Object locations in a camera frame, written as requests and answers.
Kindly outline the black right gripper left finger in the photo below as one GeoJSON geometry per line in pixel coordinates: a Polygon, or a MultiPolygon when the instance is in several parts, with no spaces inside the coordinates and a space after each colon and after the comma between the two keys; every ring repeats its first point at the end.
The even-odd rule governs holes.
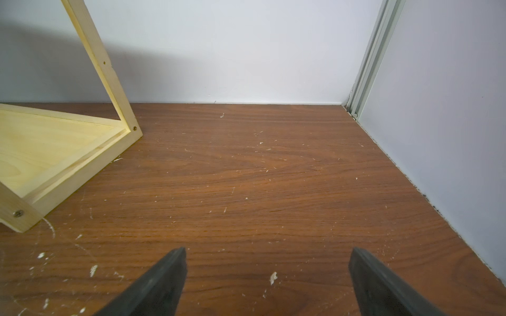
{"type": "Polygon", "coordinates": [[[96,315],[175,315],[186,277],[186,248],[171,250],[96,315]]]}

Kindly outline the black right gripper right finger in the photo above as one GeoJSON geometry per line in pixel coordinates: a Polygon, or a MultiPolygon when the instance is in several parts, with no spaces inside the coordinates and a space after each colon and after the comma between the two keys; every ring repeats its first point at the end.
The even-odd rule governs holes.
{"type": "Polygon", "coordinates": [[[443,315],[368,250],[354,248],[349,272],[361,315],[443,315]]]}

